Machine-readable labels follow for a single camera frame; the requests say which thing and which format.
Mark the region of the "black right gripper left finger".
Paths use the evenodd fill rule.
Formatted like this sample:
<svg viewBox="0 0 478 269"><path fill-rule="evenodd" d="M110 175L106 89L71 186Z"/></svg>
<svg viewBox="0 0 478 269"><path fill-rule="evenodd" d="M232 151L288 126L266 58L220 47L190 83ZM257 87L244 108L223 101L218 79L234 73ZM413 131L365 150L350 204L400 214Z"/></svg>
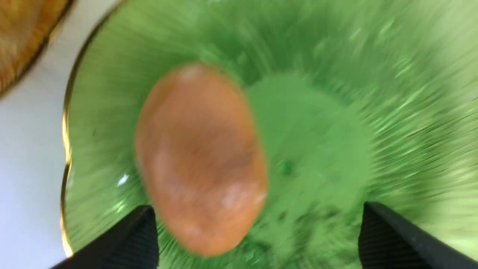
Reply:
<svg viewBox="0 0 478 269"><path fill-rule="evenodd" d="M156 269L160 262L154 209L141 205L54 269Z"/></svg>

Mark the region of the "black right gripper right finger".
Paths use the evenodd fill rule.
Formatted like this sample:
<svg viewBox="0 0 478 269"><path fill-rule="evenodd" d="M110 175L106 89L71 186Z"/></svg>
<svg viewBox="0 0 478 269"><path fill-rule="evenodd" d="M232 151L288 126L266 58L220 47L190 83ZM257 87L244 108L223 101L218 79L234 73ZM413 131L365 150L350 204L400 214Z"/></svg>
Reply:
<svg viewBox="0 0 478 269"><path fill-rule="evenodd" d="M379 202L364 203L358 255L364 269L476 269L476 260Z"/></svg>

